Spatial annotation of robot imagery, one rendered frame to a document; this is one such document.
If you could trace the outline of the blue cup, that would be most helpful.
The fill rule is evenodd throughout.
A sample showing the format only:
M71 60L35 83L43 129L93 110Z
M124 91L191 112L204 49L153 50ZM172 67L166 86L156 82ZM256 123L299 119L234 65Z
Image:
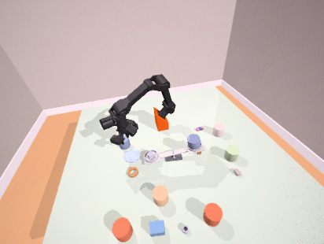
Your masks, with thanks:
M197 150L201 147L201 139L197 134L192 134L187 137L188 146L192 150Z
M120 149L126 150L131 146L131 144L130 144L129 138L127 138L126 135L123 135L123 137L125 138L124 139L124 145L120 144Z

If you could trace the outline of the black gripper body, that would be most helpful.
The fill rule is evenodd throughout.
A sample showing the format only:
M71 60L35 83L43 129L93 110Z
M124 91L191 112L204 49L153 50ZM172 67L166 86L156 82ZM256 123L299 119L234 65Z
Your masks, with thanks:
M115 126L117 126L116 131L118 131L118 135L113 135L111 137L111 139L110 139L111 143L116 144L116 145L119 146L123 142L123 135L126 134L125 132L123 132L123 129L127 127L128 122L129 122L130 125L135 123L134 120L129 120L129 119L127 119L127 122L125 124L122 124L122 125L118 125L116 123Z

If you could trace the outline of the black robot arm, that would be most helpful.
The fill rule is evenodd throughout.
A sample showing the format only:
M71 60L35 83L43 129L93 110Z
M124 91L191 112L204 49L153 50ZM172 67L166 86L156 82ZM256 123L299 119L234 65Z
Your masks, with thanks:
M154 81L155 84L152 83ZM99 120L103 130L111 128L116 125L122 125L127 122L126 115L131 111L131 107L140 98L142 98L149 91L161 91L164 100L162 101L163 108L158 112L158 116L165 120L165 117L170 113L175 111L176 104L171 100L171 95L169 92L170 82L162 75L154 75L148 79L145 79L143 83L132 91L126 98L119 99L115 102L109 110L109 115L105 118ZM114 111L113 111L114 110ZM115 112L115 113L114 113ZM123 129L123 132L134 137L137 133L138 124L134 123L132 125L127 124L127 127Z

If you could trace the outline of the light blue block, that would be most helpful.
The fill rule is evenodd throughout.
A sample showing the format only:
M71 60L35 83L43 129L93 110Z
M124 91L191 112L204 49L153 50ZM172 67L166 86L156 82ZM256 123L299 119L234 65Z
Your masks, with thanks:
M164 220L149 222L149 234L152 236L165 235Z

